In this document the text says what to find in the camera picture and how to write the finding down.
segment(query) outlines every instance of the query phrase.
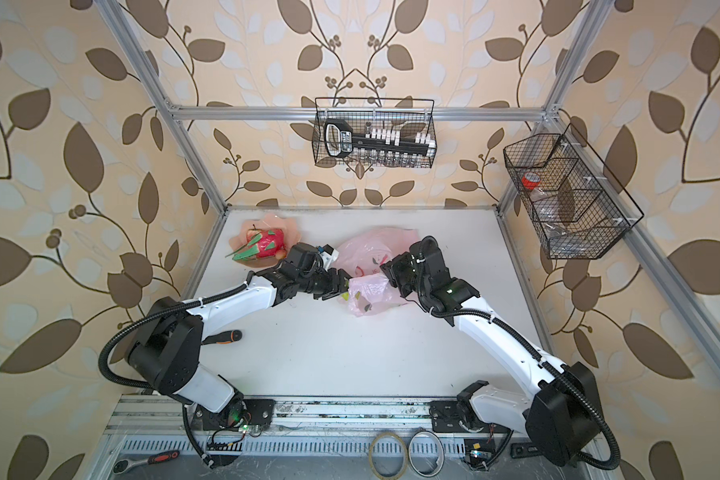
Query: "wire basket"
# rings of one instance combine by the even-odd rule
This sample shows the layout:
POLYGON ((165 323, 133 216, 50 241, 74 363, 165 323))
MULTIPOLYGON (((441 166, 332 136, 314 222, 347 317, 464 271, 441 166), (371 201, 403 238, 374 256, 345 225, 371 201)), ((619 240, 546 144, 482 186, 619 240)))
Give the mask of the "wire basket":
POLYGON ((644 214, 603 162, 594 174, 576 152, 580 134, 536 134, 504 148, 509 176, 550 259, 601 258, 644 214), (631 200, 638 214, 625 212, 603 182, 631 200))
POLYGON ((315 164, 432 168, 438 149, 432 110, 434 100, 420 98, 316 98, 315 164))

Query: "wall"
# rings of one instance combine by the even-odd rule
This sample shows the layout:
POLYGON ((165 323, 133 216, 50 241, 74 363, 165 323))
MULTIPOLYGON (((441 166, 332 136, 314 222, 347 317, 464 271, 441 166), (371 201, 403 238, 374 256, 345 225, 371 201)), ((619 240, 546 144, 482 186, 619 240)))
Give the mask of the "wall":
POLYGON ((349 167, 341 162, 318 163, 321 167, 312 156, 311 124, 260 123, 266 128, 257 130, 241 121, 198 120, 190 130, 230 204, 497 204, 509 178, 498 161, 501 149, 528 132, 522 122, 442 122, 435 126, 438 154, 432 168, 349 167))
MULTIPOLYGON (((540 106, 586 7, 557 2, 543 14, 535 0, 121 5, 174 103, 253 107, 313 107, 315 97, 344 95, 540 106)), ((411 170, 315 166, 307 122, 186 126, 227 201, 260 206, 494 204, 508 177, 490 159, 530 131, 522 122, 443 122, 434 168, 411 170)))
MULTIPOLYGON (((720 321, 716 38, 720 1, 617 1, 563 117, 720 321)), ((508 222, 555 352, 595 373, 624 478, 720 478, 720 382, 624 242, 600 260, 550 261, 521 206, 508 222)))
POLYGON ((545 14, 537 0, 122 4, 174 103, 237 106, 342 95, 540 106, 585 8, 581 0, 553 2, 545 14))
POLYGON ((81 475, 124 391, 102 344, 179 295, 216 219, 89 6, 0 0, 0 478, 81 475))
POLYGON ((720 322, 720 0, 614 12, 581 73, 563 117, 578 117, 602 156, 615 152, 645 226, 720 322), (618 55, 609 71, 601 52, 618 55), (593 72, 605 76, 590 83, 593 72))

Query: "tape roll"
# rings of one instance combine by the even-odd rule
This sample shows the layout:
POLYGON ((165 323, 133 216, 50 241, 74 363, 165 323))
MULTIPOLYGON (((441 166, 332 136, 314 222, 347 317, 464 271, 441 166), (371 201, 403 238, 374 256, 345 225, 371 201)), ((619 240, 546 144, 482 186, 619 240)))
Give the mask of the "tape roll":
POLYGON ((371 447, 368 449, 368 463, 371 464, 371 472, 373 472, 373 475, 376 475, 376 478, 380 478, 381 480, 398 480, 403 474, 405 473, 405 470, 408 468, 408 463, 410 462, 410 458, 408 456, 408 448, 405 446, 405 442, 402 438, 399 436, 393 434, 392 432, 384 432, 380 433, 376 438, 373 439, 373 442, 371 442, 371 447), (400 467, 400 471, 395 473, 392 476, 384 476, 381 473, 376 470, 376 466, 373 465, 373 449, 376 446, 376 442, 381 440, 385 437, 392 437, 395 440, 398 441, 400 444, 400 447, 403 450, 403 466, 400 467))
POLYGON ((443 443, 440 441, 440 438, 430 432, 429 430, 421 430, 419 433, 413 436, 411 438, 411 443, 408 444, 408 461, 411 463, 411 469, 416 472, 417 474, 430 478, 440 473, 440 471, 443 468, 443 464, 445 463, 445 448, 443 448, 443 443), (432 440, 434 440, 435 445, 438 446, 438 460, 434 464, 434 470, 432 470, 429 473, 422 473, 418 469, 416 469, 416 466, 413 464, 413 456, 411 455, 411 446, 413 445, 413 440, 419 437, 429 437, 432 440))

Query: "dragon fruit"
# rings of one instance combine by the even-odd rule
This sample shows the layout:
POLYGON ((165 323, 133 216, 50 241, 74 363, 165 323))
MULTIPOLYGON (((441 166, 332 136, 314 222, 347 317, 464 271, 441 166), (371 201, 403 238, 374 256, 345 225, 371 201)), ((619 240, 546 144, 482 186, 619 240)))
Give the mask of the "dragon fruit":
POLYGON ((278 260, 286 257, 285 235, 279 228, 248 230, 248 242, 227 256, 232 260, 256 260, 274 256, 278 260))

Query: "pink plastic bag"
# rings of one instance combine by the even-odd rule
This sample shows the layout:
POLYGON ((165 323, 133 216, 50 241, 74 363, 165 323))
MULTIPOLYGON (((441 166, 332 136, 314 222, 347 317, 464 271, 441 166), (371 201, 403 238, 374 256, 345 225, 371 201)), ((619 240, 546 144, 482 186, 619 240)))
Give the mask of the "pink plastic bag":
POLYGON ((381 264, 407 252, 419 241, 416 230, 382 227, 344 242, 338 247, 338 260, 332 264, 353 277, 381 273, 381 264))
POLYGON ((340 245, 332 264, 352 275, 349 292, 342 296, 355 316, 375 315, 405 304, 398 289, 389 284, 381 265, 407 252, 419 241, 416 230, 376 228, 340 245))
POLYGON ((400 291, 389 284, 385 274, 373 274, 349 280, 347 303, 354 316, 364 316, 375 315, 406 302, 400 291))

